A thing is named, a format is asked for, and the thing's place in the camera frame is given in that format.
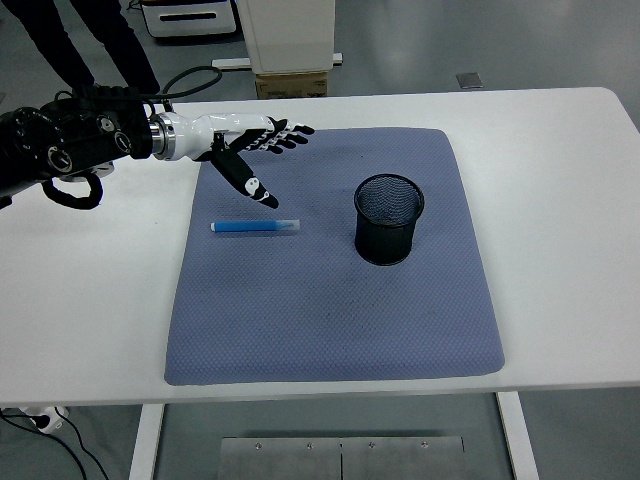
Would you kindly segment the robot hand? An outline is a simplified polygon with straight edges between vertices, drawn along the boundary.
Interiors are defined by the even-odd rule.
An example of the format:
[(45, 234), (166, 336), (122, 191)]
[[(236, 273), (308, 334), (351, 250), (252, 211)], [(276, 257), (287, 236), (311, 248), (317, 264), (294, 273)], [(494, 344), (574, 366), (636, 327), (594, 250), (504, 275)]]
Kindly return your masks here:
[(189, 119), (169, 114), (175, 132), (172, 160), (210, 163), (240, 194), (269, 208), (279, 202), (241, 157), (244, 151), (281, 154), (308, 142), (315, 130), (288, 119), (259, 114), (210, 114)]

